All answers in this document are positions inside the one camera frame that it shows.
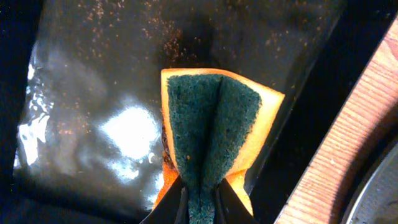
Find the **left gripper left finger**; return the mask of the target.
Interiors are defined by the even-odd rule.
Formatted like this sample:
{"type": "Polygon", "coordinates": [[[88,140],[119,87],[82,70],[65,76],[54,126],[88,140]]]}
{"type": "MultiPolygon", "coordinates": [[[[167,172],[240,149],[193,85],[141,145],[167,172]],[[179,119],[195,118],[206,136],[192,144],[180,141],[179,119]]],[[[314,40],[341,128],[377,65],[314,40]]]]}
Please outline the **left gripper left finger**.
{"type": "Polygon", "coordinates": [[[140,224],[188,224],[188,189],[180,176],[140,224]]]}

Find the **yellow green scrub sponge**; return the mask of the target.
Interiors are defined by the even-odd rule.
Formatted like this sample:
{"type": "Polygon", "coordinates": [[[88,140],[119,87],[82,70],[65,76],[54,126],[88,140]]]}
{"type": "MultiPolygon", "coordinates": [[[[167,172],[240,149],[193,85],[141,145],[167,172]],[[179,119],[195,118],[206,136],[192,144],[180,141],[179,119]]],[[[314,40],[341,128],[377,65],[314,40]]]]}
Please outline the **yellow green scrub sponge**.
{"type": "Polygon", "coordinates": [[[161,201],[180,179],[188,194],[190,223],[213,223],[215,191],[226,182],[252,215],[244,189],[270,133],[284,94],[227,70],[161,71],[164,184],[161,201]]]}

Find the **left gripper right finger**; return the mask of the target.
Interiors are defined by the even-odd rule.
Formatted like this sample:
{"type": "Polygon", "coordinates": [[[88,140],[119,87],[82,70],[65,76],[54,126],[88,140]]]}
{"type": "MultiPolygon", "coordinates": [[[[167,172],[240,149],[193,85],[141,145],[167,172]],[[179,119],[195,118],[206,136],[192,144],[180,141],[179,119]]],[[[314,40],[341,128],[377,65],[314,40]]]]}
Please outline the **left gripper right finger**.
{"type": "Polygon", "coordinates": [[[214,191],[214,224],[258,224],[226,179],[214,191]]]}

